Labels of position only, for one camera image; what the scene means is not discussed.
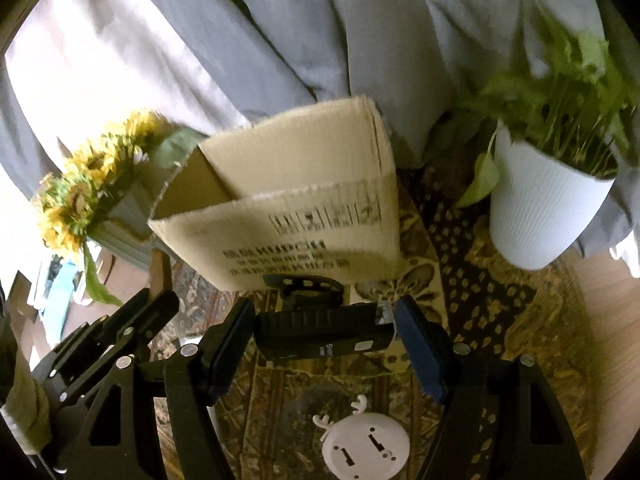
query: wooden floor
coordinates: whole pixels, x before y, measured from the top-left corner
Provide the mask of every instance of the wooden floor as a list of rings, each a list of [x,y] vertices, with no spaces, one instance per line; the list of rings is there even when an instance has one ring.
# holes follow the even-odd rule
[[[640,428],[640,280],[622,260],[571,256],[601,352],[601,416],[591,480],[602,480]]]

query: antler decoration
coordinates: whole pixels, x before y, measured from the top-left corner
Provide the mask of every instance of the antler decoration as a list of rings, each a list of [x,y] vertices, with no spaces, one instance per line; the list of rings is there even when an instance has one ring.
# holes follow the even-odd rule
[[[351,407],[355,408],[355,410],[353,410],[353,415],[360,415],[361,413],[364,413],[364,410],[367,409],[367,397],[360,394],[358,396],[358,400],[351,403]]]
[[[332,425],[335,424],[335,422],[329,422],[329,415],[325,415],[323,418],[320,418],[318,415],[314,415],[313,420],[314,420],[314,424],[318,428],[323,428],[324,430],[326,430],[324,434],[320,437],[320,442],[324,442],[327,435],[329,434],[329,430],[331,429]]]

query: bolt head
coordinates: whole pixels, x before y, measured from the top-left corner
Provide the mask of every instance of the bolt head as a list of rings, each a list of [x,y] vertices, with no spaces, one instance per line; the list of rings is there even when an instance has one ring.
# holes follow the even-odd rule
[[[471,348],[466,343],[456,343],[453,345],[453,351],[458,355],[469,355],[471,353]]]
[[[131,359],[128,355],[123,355],[122,357],[118,357],[116,361],[116,367],[120,370],[124,370],[124,368],[128,367],[132,363],[133,359]]]
[[[529,367],[536,364],[536,360],[533,358],[533,355],[529,355],[529,354],[522,354],[520,356],[520,362],[525,366],[529,366]]]
[[[198,345],[194,343],[189,343],[182,348],[180,348],[180,354],[184,357],[191,357],[192,355],[196,355],[198,353]]]

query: white flower pot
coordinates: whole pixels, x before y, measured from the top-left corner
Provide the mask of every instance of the white flower pot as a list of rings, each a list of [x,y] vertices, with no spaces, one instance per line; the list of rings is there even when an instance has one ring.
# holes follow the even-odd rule
[[[491,195],[492,241],[513,265],[541,269],[587,227],[615,179],[574,170],[523,140],[512,144],[503,126],[495,143],[500,180]]]

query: floral carpet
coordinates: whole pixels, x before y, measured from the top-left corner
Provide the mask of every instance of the floral carpet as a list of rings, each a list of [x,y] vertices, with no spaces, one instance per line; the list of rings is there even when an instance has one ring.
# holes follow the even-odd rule
[[[588,317],[577,280],[562,258],[537,272],[517,269],[495,251],[486,204],[452,208],[433,170],[399,171],[401,278],[359,283],[366,300],[395,301],[411,294],[427,318],[441,323],[453,341],[488,356],[512,360],[532,354],[558,396],[576,437],[587,472],[597,424],[597,370]],[[217,291],[185,264],[174,267],[180,313],[153,344],[155,358],[171,355],[178,339],[202,335],[220,322],[237,295]],[[276,309],[277,294],[249,294],[256,310]],[[250,343],[231,390],[216,405],[222,443],[232,470],[242,480],[333,479],[322,460],[322,431],[315,414],[340,420],[350,415],[358,394],[369,410],[402,424],[411,454],[396,476],[417,475],[442,410],[422,394],[402,343],[382,352],[296,360],[273,365]],[[169,478],[182,478],[166,404],[156,406]],[[496,406],[483,413],[471,480],[484,478],[492,450]]]

